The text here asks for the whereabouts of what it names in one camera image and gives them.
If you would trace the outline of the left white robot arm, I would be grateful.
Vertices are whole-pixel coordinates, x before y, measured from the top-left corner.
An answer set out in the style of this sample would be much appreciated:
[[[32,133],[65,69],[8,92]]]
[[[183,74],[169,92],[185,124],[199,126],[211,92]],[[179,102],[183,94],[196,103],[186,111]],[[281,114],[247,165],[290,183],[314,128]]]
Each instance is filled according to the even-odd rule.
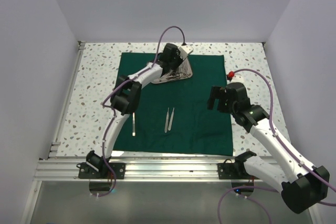
[[[144,68],[128,76],[119,76],[114,90],[103,101],[104,108],[111,109],[111,121],[107,124],[102,140],[86,156],[86,164],[97,178],[109,172],[110,158],[118,135],[129,116],[139,107],[141,92],[152,81],[171,73],[184,63],[193,47],[183,43],[177,46],[167,43]]]

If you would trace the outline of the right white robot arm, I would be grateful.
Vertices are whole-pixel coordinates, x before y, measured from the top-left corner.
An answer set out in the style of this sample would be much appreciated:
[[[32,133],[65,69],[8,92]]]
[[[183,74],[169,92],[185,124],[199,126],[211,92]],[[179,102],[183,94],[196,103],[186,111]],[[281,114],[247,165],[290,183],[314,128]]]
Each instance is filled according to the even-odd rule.
[[[261,179],[281,194],[287,207],[300,214],[324,200],[328,194],[330,174],[324,166],[316,167],[303,157],[283,135],[271,127],[270,115],[259,105],[251,104],[245,86],[233,82],[225,87],[213,86],[207,108],[231,114],[236,123],[256,138],[272,155],[279,167],[263,161],[256,153],[246,151],[229,163],[217,165],[220,179]]]

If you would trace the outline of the steel instrument tray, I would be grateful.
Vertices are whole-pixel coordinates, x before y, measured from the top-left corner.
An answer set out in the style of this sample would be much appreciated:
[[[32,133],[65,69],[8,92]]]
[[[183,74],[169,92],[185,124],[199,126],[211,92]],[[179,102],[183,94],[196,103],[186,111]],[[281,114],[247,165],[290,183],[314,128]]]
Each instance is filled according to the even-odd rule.
[[[153,80],[152,84],[163,84],[167,82],[180,81],[191,78],[193,71],[189,58],[186,58],[176,70],[170,70],[165,75]]]

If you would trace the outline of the green surgical cloth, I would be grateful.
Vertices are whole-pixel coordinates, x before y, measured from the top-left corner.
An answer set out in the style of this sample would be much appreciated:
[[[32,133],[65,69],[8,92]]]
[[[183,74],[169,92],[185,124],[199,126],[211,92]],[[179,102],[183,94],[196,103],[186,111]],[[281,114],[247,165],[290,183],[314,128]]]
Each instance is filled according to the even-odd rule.
[[[224,56],[190,55],[193,76],[163,84],[149,83],[142,89],[132,118],[124,123],[115,151],[227,155],[233,153],[229,114],[207,109],[212,86],[226,86]],[[175,108],[170,131],[164,133],[167,109]]]

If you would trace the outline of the steel scissors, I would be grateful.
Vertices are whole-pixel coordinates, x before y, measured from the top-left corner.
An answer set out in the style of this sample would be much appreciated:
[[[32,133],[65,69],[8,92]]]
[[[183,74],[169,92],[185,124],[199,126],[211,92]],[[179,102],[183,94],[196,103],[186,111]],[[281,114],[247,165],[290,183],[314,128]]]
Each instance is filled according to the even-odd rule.
[[[176,81],[176,80],[183,80],[188,79],[193,75],[192,69],[187,67],[181,67],[177,70],[172,71],[167,79],[168,81]]]

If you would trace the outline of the wide steel tweezers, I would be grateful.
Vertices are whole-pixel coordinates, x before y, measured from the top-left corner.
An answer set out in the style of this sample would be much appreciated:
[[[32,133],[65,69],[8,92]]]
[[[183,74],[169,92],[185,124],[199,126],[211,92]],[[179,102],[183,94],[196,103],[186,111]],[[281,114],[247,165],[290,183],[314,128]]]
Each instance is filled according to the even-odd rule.
[[[132,136],[136,136],[135,112],[132,113]]]

